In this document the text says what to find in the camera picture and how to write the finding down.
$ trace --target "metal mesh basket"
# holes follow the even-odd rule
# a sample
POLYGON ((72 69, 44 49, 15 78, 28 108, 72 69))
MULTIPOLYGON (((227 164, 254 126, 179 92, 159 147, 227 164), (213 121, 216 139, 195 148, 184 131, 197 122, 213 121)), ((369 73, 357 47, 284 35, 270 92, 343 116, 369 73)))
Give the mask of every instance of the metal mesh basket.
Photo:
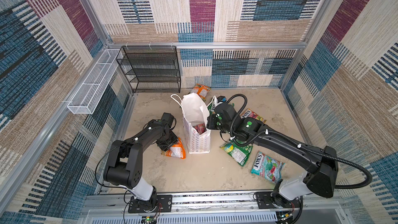
POLYGON ((133 92, 179 93, 181 90, 175 46, 123 46, 116 61, 133 92))
POLYGON ((107 49, 102 53, 90 73, 68 104, 73 114, 93 114, 116 68, 118 49, 107 49))

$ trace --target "white wire mesh basket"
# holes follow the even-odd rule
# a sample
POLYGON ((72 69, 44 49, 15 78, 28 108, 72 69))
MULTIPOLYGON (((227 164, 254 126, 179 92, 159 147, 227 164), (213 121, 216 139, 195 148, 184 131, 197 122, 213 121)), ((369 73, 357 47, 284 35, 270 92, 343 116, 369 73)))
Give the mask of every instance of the white wire mesh basket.
POLYGON ((93 114, 118 64, 121 56, 118 49, 107 49, 102 53, 90 73, 68 104, 73 114, 93 114))

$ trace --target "black wire shelf rack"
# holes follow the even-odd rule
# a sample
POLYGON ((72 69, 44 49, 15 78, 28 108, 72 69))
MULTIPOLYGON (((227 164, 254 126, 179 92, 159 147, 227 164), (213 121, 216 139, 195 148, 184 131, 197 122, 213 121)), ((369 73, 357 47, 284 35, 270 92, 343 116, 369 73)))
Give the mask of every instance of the black wire shelf rack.
POLYGON ((122 46, 116 59, 135 93, 179 93, 175 46, 122 46))

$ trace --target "orange snack bag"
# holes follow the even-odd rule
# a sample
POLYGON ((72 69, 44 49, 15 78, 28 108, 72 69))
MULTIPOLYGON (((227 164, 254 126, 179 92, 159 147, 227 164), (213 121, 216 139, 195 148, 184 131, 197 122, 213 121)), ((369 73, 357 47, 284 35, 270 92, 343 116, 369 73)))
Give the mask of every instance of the orange snack bag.
POLYGON ((191 93, 198 94, 202 98, 202 100, 205 101, 206 95, 210 90, 210 87, 202 84, 196 84, 195 87, 192 88, 191 93))
POLYGON ((185 159, 185 149, 182 145, 181 138, 178 138, 178 142, 170 147, 168 151, 164 153, 167 157, 179 157, 185 159))

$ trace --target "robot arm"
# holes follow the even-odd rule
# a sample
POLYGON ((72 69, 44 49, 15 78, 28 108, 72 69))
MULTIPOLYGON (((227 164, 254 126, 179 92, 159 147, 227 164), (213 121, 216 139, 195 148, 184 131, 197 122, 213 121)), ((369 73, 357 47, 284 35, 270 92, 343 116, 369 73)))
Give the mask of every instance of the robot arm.
POLYGON ((125 141, 116 140, 111 146, 104 180, 130 191, 145 210, 155 208, 157 195, 156 188, 142 178, 142 154, 154 141, 163 151, 175 143, 178 137, 171 128, 174 119, 170 113, 163 113, 162 119, 151 120, 141 132, 125 141), (126 163, 120 161, 126 157, 126 163))
MULTIPOLYGON (((208 118, 207 128, 230 133, 231 141, 237 146, 244 147, 254 143, 266 147, 292 160, 306 170, 305 173, 296 178, 281 180, 276 184, 273 202, 276 202, 277 205, 280 206, 279 203, 283 201, 291 201, 295 197, 309 193, 329 198, 333 196, 335 188, 355 189, 364 187, 372 181, 372 175, 369 171, 360 165, 338 158, 335 149, 332 147, 326 146, 321 149, 320 147, 309 146, 277 132, 257 119, 251 117, 241 119, 239 114, 246 106, 246 102, 246 97, 238 94, 232 96, 226 103, 218 104, 214 108, 214 114, 211 114, 208 118), (244 105, 238 112, 232 105, 228 104, 231 99, 237 96, 245 99, 244 105), (366 175, 365 181, 355 185, 335 185, 338 173, 337 162, 361 170, 366 175)), ((257 157, 255 163, 260 163, 261 159, 261 157, 257 157)))

